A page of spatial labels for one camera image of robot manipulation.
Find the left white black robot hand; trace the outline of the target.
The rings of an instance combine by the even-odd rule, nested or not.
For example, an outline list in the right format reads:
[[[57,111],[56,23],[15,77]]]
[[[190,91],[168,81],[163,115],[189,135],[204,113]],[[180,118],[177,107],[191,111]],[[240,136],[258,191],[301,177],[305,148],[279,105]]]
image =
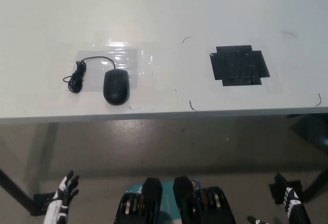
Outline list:
[[[69,207],[73,198],[79,193],[79,175],[71,170],[59,184],[54,196],[51,198],[44,218],[44,224],[66,224]]]

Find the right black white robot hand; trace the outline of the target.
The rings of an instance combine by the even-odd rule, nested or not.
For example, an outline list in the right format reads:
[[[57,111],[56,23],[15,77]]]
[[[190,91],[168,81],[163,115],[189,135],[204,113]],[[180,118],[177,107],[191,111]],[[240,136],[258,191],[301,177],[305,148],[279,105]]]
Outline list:
[[[269,188],[275,204],[284,208],[290,224],[311,224],[302,201],[302,185],[299,180],[287,181],[277,173]]]

